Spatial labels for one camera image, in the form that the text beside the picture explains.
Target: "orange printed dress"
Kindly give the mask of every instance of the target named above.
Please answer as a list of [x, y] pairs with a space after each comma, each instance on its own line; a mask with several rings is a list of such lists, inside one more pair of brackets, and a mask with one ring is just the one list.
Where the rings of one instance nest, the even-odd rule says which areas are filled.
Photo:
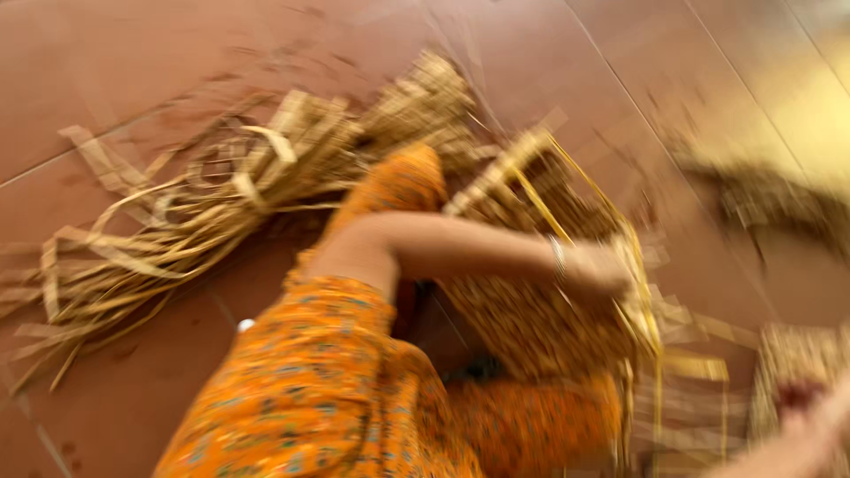
[[[373, 168], [323, 241], [364, 213], [444, 202], [438, 158], [413, 146]], [[580, 392], [511, 380], [447, 390], [424, 352], [389, 337], [395, 310], [381, 291], [344, 277], [300, 280], [313, 253], [299, 256], [286, 293], [238, 337], [155, 476], [534, 476], [615, 437], [610, 377]]]

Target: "terracotta floor tile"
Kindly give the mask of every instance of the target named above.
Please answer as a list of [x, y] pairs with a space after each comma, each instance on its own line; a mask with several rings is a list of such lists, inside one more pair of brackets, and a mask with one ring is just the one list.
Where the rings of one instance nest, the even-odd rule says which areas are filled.
[[339, 35], [285, 51], [282, 68], [294, 88], [320, 97], [342, 95], [353, 107], [372, 104], [381, 86], [409, 70], [423, 49], [437, 43], [417, 6], [339, 28]]
[[79, 477], [146, 477], [187, 407], [230, 348], [234, 327], [197, 291], [78, 360], [51, 395], [27, 391], [32, 416]]
[[55, 0], [71, 47], [125, 122], [269, 52], [262, 26], [234, 0]]
[[785, 3], [691, 2], [810, 179], [850, 179], [850, 94]]
[[518, 131], [560, 117], [550, 125], [556, 139], [618, 205], [634, 202], [667, 161], [564, 2], [437, 2], [428, 14], [501, 125]]
[[453, 372], [469, 365], [475, 354], [435, 296], [428, 297], [420, 307], [414, 316], [410, 342], [428, 355], [437, 373]]
[[283, 279], [295, 263], [292, 241], [266, 240], [207, 287], [236, 322], [253, 319], [283, 293]]
[[0, 401], [0, 475], [9, 478], [63, 478], [54, 456], [39, 437], [36, 424], [9, 398], [3, 387]]
[[[670, 262], [653, 270], [649, 279], [662, 295], [675, 295], [689, 311], [753, 331], [779, 319], [776, 308], [752, 272], [745, 267], [745, 243], [730, 241], [717, 218], [700, 204], [685, 180], [668, 170], [655, 206], [666, 238], [661, 246]], [[712, 339], [688, 344], [688, 350], [727, 360], [733, 390], [749, 389], [756, 352]]]
[[[117, 140], [111, 135], [102, 142], [120, 150]], [[0, 242], [42, 242], [65, 225], [87, 229], [119, 199], [104, 189], [78, 152], [69, 151], [0, 187]], [[133, 227], [119, 222], [119, 229]]]
[[277, 52], [294, 54], [358, 26], [381, 20], [416, 4], [414, 0], [255, 0], [254, 8], [274, 38]]
[[785, 2], [800, 21], [818, 51], [844, 84], [850, 88], [850, 35], [844, 23], [837, 21], [850, 12], [843, 0], [789, 0]]
[[[140, 162], [146, 167], [163, 152], [203, 131], [215, 117], [256, 93], [274, 95], [246, 112], [258, 124], [265, 125], [288, 89], [289, 85], [284, 84], [279, 67], [269, 57], [263, 57], [221, 76], [217, 81], [205, 82], [161, 104], [118, 131], [132, 139]], [[156, 178], [165, 180], [173, 177], [182, 170], [185, 161], [203, 146], [176, 156]]]
[[569, 0], [664, 140], [710, 157], [762, 154], [798, 170], [767, 115], [684, 2]]
[[68, 46], [43, 21], [41, 2], [14, 2], [0, 9], [0, 135], [6, 145], [0, 183], [67, 151], [56, 134], [73, 124], [96, 124], [77, 90]]

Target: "orange sleeve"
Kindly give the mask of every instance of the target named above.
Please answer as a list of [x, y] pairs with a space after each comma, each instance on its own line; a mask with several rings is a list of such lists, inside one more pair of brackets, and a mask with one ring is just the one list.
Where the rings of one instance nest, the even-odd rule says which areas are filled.
[[294, 286], [238, 338], [155, 476], [352, 467], [376, 433], [369, 417], [380, 416], [375, 382], [393, 317], [380, 294], [357, 281]]

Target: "hand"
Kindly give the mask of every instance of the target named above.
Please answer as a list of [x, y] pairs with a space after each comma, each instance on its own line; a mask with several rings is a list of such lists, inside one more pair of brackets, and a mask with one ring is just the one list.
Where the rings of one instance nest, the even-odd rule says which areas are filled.
[[806, 379], [780, 384], [777, 390], [776, 410], [785, 433], [838, 441], [850, 428], [850, 373], [831, 390]]
[[565, 284], [559, 284], [570, 296], [586, 299], [624, 296], [634, 284], [632, 274], [611, 246], [595, 242], [562, 245]]

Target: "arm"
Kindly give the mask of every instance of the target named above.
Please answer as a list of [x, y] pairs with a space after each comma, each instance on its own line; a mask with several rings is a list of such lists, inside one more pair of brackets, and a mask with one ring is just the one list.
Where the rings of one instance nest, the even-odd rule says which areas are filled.
[[[604, 246], [563, 247], [565, 275], [559, 285], [582, 295], [617, 295], [631, 278]], [[378, 213], [332, 236], [307, 267], [304, 278], [346, 276], [394, 296], [400, 278], [514, 276], [553, 282], [552, 244], [531, 236], [432, 213]]]
[[703, 478], [816, 478], [835, 458], [850, 421], [850, 374], [823, 400], [781, 413], [782, 432]]

